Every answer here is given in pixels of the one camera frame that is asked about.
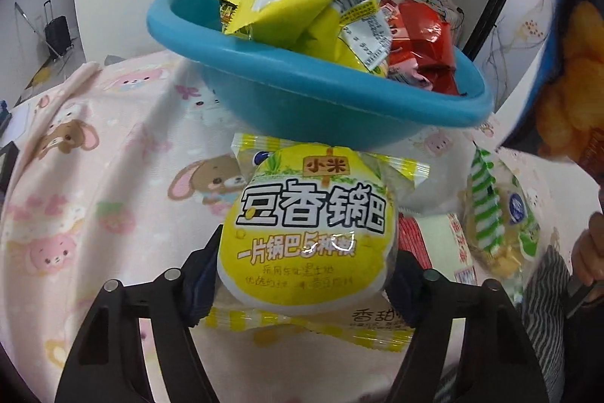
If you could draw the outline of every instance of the blue object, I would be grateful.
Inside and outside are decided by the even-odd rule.
[[[450,96],[398,84],[220,31],[218,0],[155,0],[147,29],[166,48],[198,64],[208,87],[262,134],[368,150],[425,125],[473,127],[493,110],[478,69],[456,49]]]

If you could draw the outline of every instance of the pink bow print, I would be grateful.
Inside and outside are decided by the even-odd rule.
[[[196,87],[186,87],[186,86],[177,84],[174,86],[174,88],[176,88],[176,91],[180,93],[180,96],[184,100],[189,99],[189,97],[191,97],[191,96],[200,96],[199,89],[197,89]]]

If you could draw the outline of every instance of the marble patterned door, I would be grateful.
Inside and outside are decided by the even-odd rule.
[[[512,93],[548,36],[556,0],[506,0],[474,59],[495,96],[495,111]]]

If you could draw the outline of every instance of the human hand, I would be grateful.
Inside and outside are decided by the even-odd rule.
[[[573,275],[590,286],[604,280],[604,216],[599,212],[590,217],[589,229],[584,231],[573,247]],[[596,287],[587,299],[591,302],[604,295],[604,287]]]

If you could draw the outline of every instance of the person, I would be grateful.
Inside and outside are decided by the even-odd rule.
[[[593,214],[572,254],[573,275],[583,284],[604,280],[604,216]],[[564,326],[564,393],[562,403],[604,399],[604,286]]]

